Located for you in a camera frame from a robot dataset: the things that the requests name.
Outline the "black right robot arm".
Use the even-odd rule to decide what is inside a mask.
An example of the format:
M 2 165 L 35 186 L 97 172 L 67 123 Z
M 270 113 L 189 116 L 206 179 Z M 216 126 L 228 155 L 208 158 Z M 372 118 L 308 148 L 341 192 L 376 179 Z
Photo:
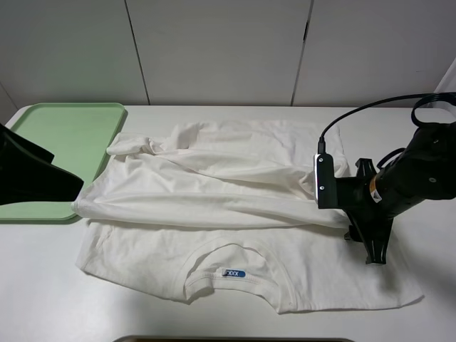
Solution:
M 425 200 L 455 198 L 455 124 L 423 125 L 381 170 L 365 159 L 357 168 L 336 179 L 338 208 L 351 222 L 346 238 L 363 243 L 368 264 L 385 264 L 395 217 Z

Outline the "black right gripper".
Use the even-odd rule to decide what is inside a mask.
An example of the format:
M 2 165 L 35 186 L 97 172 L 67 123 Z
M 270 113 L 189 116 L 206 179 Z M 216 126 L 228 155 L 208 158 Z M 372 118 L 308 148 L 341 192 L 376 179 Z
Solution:
M 376 175 L 373 161 L 360 158 L 356 175 L 338 178 L 336 184 L 338 204 L 350 221 L 345 239 L 363 242 L 366 264 L 385 265 L 392 219 L 370 194 L 370 183 Z

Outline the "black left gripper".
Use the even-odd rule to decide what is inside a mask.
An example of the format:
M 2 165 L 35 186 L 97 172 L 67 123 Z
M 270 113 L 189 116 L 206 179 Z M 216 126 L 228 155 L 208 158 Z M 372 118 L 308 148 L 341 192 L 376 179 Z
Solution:
M 1 126 L 1 204 L 70 202 L 83 187 L 78 176 L 52 164 L 54 154 Z

